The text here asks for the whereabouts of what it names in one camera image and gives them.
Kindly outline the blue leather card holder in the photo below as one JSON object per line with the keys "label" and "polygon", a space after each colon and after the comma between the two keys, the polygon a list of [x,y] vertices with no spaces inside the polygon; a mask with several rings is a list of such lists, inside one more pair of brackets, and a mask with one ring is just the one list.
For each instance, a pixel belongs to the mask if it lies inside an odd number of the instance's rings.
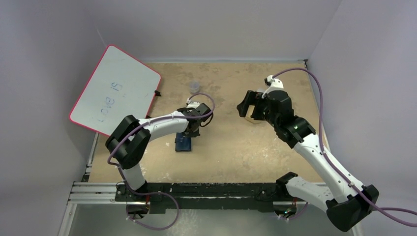
{"label": "blue leather card holder", "polygon": [[190,152],[191,150],[191,137],[187,137],[183,133],[176,133],[175,152]]}

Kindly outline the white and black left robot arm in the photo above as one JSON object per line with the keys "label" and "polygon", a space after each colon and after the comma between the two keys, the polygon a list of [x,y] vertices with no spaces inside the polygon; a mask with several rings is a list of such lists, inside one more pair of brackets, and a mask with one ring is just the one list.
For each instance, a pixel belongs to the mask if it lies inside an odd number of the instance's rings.
{"label": "white and black left robot arm", "polygon": [[106,140],[105,147],[127,183],[127,194],[134,201],[145,198],[147,183],[140,161],[148,143],[170,134],[181,133],[186,137],[199,136],[201,124],[209,119],[213,110],[205,103],[188,102],[186,107],[160,117],[136,119],[133,115],[123,118]]}

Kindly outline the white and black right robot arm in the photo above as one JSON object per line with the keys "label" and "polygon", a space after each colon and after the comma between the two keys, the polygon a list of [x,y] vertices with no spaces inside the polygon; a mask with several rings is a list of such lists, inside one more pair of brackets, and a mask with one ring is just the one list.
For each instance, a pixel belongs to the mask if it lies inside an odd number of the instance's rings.
{"label": "white and black right robot arm", "polygon": [[294,114],[292,100],[279,79],[266,81],[266,85],[264,92],[247,91],[237,105],[239,116],[245,117],[253,106],[251,118],[269,123],[278,138],[301,155],[326,184],[318,186],[289,172],[276,181],[277,196],[282,200],[301,198],[325,212],[337,229],[349,231],[372,212],[371,204],[376,203],[379,191],[352,176],[326,147],[320,146],[313,126]]}

